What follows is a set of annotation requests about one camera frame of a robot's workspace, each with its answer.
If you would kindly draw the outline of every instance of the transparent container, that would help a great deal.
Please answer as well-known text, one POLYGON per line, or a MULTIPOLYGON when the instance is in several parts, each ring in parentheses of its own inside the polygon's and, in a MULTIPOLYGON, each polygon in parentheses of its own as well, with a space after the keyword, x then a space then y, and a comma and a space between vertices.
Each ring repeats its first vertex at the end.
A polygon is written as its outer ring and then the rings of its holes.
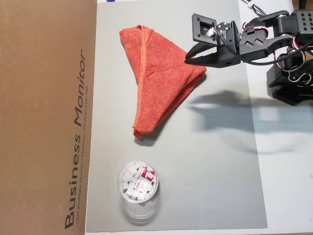
POLYGON ((143 202, 146 202, 149 199, 151 199, 157 191, 158 184, 159 184, 159 175, 158 175, 157 170, 153 166, 151 166, 149 163, 144 162, 144 161, 133 161, 133 162, 126 164, 121 169, 121 171, 119 172, 118 179, 117 179, 118 190, 120 191, 122 197, 126 201, 131 202, 131 203, 143 203, 143 202), (146 168, 146 173, 149 173, 149 172, 151 172, 152 174, 154 173, 154 176, 153 176, 153 179, 151 181, 152 190, 150 190, 148 193, 146 193, 147 196, 145 197, 145 199, 139 200, 138 197, 133 198, 132 196, 128 195, 127 194, 128 189, 123 188, 123 184, 125 184, 125 182, 128 182, 128 185, 130 184, 130 182, 135 183, 136 180, 134 180, 134 178, 132 178, 133 181, 132 180, 128 181, 129 180, 128 177, 130 177, 129 174, 131 174, 135 178, 136 178, 137 174, 140 174, 140 176, 137 178, 137 179, 139 179, 141 177, 141 174, 142 174, 142 168, 146 168))

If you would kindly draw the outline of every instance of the brown cardboard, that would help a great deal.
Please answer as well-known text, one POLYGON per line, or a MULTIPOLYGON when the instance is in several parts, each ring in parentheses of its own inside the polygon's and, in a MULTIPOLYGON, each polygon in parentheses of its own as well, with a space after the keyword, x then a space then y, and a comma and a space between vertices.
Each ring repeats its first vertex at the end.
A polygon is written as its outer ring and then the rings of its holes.
POLYGON ((96 8, 0 0, 0 234, 85 232, 96 8))

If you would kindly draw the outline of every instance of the folded towel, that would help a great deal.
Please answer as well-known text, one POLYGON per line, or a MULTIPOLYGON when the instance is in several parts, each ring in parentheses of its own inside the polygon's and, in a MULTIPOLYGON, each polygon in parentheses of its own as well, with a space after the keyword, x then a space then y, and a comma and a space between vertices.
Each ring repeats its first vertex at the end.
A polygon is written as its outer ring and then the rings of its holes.
POLYGON ((206 67, 185 64, 186 52, 145 26, 119 33, 138 84, 134 136, 150 133, 194 89, 206 67))

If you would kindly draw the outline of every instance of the gray surface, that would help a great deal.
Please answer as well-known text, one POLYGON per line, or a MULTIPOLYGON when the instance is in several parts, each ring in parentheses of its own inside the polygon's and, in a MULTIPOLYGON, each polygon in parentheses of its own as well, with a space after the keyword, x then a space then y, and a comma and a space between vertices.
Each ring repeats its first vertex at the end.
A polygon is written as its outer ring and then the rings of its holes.
POLYGON ((188 51, 193 13, 240 22, 233 0, 98 5, 87 232, 267 227, 244 64, 208 68, 158 137, 134 139, 137 84, 119 31, 143 24, 188 51), (116 185, 133 160, 160 175, 158 213, 143 226, 126 219, 116 185))

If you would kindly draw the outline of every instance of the clear plastic cup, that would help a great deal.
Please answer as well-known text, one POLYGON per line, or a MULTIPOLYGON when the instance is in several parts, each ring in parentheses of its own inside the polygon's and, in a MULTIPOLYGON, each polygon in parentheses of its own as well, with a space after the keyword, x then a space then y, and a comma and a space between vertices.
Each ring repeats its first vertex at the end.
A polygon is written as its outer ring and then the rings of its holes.
POLYGON ((158 172, 156 171, 156 169, 151 166, 149 163, 147 162, 144 162, 144 161, 133 161, 133 162, 130 162, 128 164, 126 164, 122 169, 121 171, 119 172, 119 175, 118 175, 118 179, 117 179, 117 187, 118 187, 118 190, 119 192, 121 193, 122 197, 128 201, 128 202, 131 202, 131 203, 143 203, 143 202, 146 202, 148 201, 150 198, 153 197, 153 195, 155 194, 155 192, 157 191, 157 188, 158 188, 158 184, 159 184, 159 175, 158 175, 158 172), (126 194, 126 191, 127 189, 123 189, 123 176, 126 174, 126 173, 129 173, 128 169, 130 168, 135 168, 137 169, 137 172, 140 170, 140 167, 146 167, 148 168, 151 167, 153 172, 154 172, 154 177, 155 178, 153 181, 153 190, 151 190, 151 193, 147 193, 149 196, 146 198, 146 199, 143 199, 143 200, 138 200, 138 199, 134 199, 132 198, 131 196, 127 195, 126 194))

